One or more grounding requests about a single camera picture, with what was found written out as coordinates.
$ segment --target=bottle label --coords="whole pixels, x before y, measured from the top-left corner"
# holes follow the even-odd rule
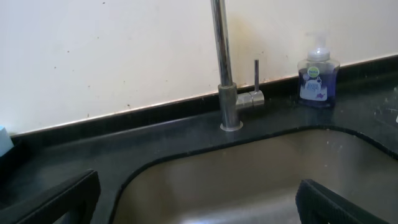
[[[322,86],[322,79],[319,77],[319,69],[317,67],[308,69],[308,73],[303,75],[303,82],[305,85],[300,86],[300,97],[302,99],[315,101],[328,99],[328,87]]]

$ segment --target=stainless steel sink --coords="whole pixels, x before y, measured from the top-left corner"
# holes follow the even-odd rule
[[[126,187],[113,223],[300,223],[313,179],[398,223],[398,162],[350,134],[311,130],[150,167]]]

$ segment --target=countertop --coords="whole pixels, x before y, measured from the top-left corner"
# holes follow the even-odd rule
[[[16,203],[87,169],[101,183],[92,223],[108,223],[121,187],[149,164],[304,129],[353,134],[398,159],[398,72],[338,85],[336,106],[298,105],[296,96],[266,98],[264,108],[244,113],[241,130],[220,129],[220,112],[168,121],[47,147],[36,152],[0,186],[0,197]]]

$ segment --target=soap bottle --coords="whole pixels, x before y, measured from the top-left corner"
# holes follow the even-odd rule
[[[307,35],[315,37],[315,48],[308,52],[307,59],[297,65],[298,102],[317,108],[332,107],[335,105],[336,76],[340,63],[330,58],[325,34]]]

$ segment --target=wall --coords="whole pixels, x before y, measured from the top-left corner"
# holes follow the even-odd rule
[[[347,65],[398,52],[398,1],[226,0],[233,77],[295,75],[326,29]],[[12,134],[207,93],[219,82],[209,0],[0,2],[0,124]]]

